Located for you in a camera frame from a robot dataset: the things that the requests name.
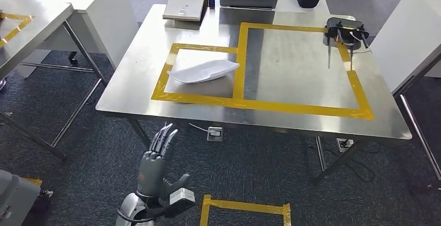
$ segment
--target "yellow tape square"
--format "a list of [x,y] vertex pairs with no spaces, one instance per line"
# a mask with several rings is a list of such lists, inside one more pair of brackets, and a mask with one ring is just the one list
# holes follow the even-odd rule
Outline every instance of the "yellow tape square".
[[14,36],[18,34],[26,25],[28,25],[32,19],[33,16],[23,16],[23,15],[14,15],[14,14],[6,14],[1,13],[0,19],[16,19],[21,20],[21,23],[15,27],[9,34],[7,34],[4,38],[0,38],[0,47],[3,47],[8,41],[10,41]]
[[[240,24],[237,48],[174,43],[172,45],[172,48],[170,49],[170,53],[164,64],[162,72],[159,76],[158,82],[153,91],[151,99],[182,102],[182,103],[192,103],[192,104],[217,105],[222,107],[239,108],[239,109],[274,111],[274,112],[283,112],[283,113],[315,114],[315,115],[362,118],[362,119],[374,118],[373,112],[370,109],[369,102],[366,98],[365,92],[363,91],[357,73],[354,70],[347,70],[346,74],[351,84],[352,90],[354,92],[359,109],[324,107],[318,105],[305,105],[305,104],[289,104],[289,103],[281,103],[281,102],[268,102],[268,101],[244,99],[245,63],[247,56],[249,29],[272,29],[272,30],[300,31],[300,32],[309,32],[309,33],[327,32],[326,28],[243,22]],[[337,46],[342,61],[350,62],[350,56],[346,49],[346,46],[340,43],[338,43]],[[235,71],[232,98],[165,92],[165,85],[167,84],[168,81],[167,71],[171,71],[173,64],[176,60],[176,56],[180,49],[204,50],[204,51],[237,54],[236,63],[239,63],[240,66]]]
[[284,204],[283,206],[274,206],[274,205],[214,200],[211,199],[211,195],[204,196],[204,201],[202,203],[200,226],[208,225],[208,214],[210,212],[210,206],[214,206],[222,209],[235,209],[235,210],[259,212],[259,213],[283,215],[283,226],[291,226],[290,204]]

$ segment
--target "gray carpet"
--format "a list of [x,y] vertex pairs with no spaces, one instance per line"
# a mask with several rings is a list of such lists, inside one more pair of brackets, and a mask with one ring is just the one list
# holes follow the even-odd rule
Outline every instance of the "gray carpet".
[[[67,52],[52,51],[44,63],[68,63]],[[93,54],[107,77],[113,70],[104,55]],[[78,56],[80,65],[85,61]],[[92,85],[92,74],[37,69],[30,78],[12,74],[0,92],[0,110],[13,111],[13,118],[46,140],[53,139],[81,97]],[[145,151],[128,122],[103,117],[94,110],[102,92],[91,98],[59,148],[68,155],[61,163],[10,127],[0,127],[0,168],[23,177],[39,177],[55,192],[43,215],[30,215],[24,225],[113,225],[116,209],[136,189],[137,167]],[[438,104],[441,85],[426,78],[409,93],[427,139],[441,159]],[[152,136],[162,122],[143,122]],[[200,123],[206,127],[210,123]],[[202,198],[281,206],[291,205],[292,225],[439,225],[439,192],[423,188],[435,176],[420,143],[402,147],[379,147],[355,160],[371,172],[350,162],[315,186],[319,174],[314,139],[260,130],[225,129],[221,143],[207,142],[205,133],[186,124],[177,135],[176,154],[167,177],[193,176],[191,189],[197,205],[175,219],[159,225],[199,225]],[[325,139],[325,148],[337,151]],[[335,156],[326,151],[327,162]],[[210,209],[209,225],[282,225],[282,217],[255,212]]]

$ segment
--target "metal frame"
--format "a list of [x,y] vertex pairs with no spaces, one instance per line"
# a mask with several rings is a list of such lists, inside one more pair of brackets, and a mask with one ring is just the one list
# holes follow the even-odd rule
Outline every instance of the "metal frame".
[[[72,113],[66,124],[61,129],[60,133],[56,136],[56,138],[52,141],[52,143],[48,143],[30,130],[28,130],[23,125],[19,124],[15,120],[9,117],[10,114],[0,111],[0,121],[4,122],[5,124],[11,126],[15,130],[19,131],[21,134],[35,142],[36,144],[40,145],[41,147],[47,149],[50,151],[53,155],[58,157],[61,160],[66,159],[66,155],[58,150],[56,147],[60,143],[61,138],[65,135],[66,131],[69,129],[69,127],[72,125],[73,121],[76,119],[76,117],[81,112],[81,109],[84,107],[84,105],[87,103],[88,99],[92,96],[92,94],[95,92],[96,88],[102,84],[104,87],[107,86],[107,81],[102,75],[101,71],[99,70],[96,63],[93,61],[93,59],[90,57],[89,53],[84,48],[83,44],[81,43],[80,39],[68,23],[68,21],[63,22],[63,26],[66,29],[67,33],[71,36],[72,40],[75,42],[76,46],[80,50],[80,52],[83,54],[84,58],[86,58],[87,62],[92,67],[91,69],[85,69],[85,68],[76,68],[76,67],[67,67],[67,66],[60,66],[60,65],[51,65],[51,64],[43,64],[43,63],[26,63],[23,62],[21,65],[30,66],[30,67],[40,67],[40,68],[49,68],[49,69],[58,69],[58,70],[68,70],[68,71],[75,71],[75,72],[82,72],[82,73],[95,73],[97,75],[98,80],[95,82],[95,84],[90,88],[90,90],[87,92],[87,95],[83,98],[80,105],[75,109],[75,111]],[[137,134],[141,137],[141,140],[143,143],[148,147],[150,145],[150,140],[147,137],[147,134],[144,132],[144,130],[141,128],[139,122],[134,119],[129,119],[130,124],[135,129]]]
[[415,115],[412,112],[412,109],[410,108],[410,104],[407,102],[407,99],[405,97],[405,93],[409,90],[410,87],[412,87],[416,82],[421,80],[429,71],[432,69],[435,65],[437,65],[441,61],[441,45],[439,45],[425,60],[424,62],[427,62],[427,65],[420,68],[417,73],[415,73],[410,79],[408,79],[399,89],[397,89],[393,96],[395,99],[400,97],[401,101],[403,102],[403,105],[405,107],[405,110],[407,114],[409,115],[410,121],[412,123],[413,128],[417,132],[418,138],[421,141],[421,144],[424,147],[424,150],[426,152],[427,157],[429,158],[429,161],[432,165],[432,168],[436,174],[436,177],[439,181],[441,181],[441,170],[439,169],[438,162],[436,161],[435,157],[432,154],[432,151],[430,150],[429,144],[427,143],[424,134],[418,125],[417,119],[415,118]]

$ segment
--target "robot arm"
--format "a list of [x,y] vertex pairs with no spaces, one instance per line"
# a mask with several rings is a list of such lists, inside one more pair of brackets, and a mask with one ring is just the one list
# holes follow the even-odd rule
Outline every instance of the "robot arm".
[[[164,177],[167,160],[171,158],[168,150],[178,132],[176,129],[165,137],[172,125],[164,126],[155,135],[149,151],[142,156],[137,190],[124,199],[116,226],[154,225],[156,218],[173,218],[194,206],[194,193],[185,188],[190,184],[190,175],[184,174],[174,183]],[[168,205],[162,206],[160,199]]]

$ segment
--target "white oval dish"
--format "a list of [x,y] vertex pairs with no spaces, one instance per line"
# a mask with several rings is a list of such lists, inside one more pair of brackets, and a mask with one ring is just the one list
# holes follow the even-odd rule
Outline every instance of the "white oval dish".
[[167,74],[178,82],[190,84],[220,78],[238,67],[238,63],[231,61],[213,60],[175,72],[167,71]]

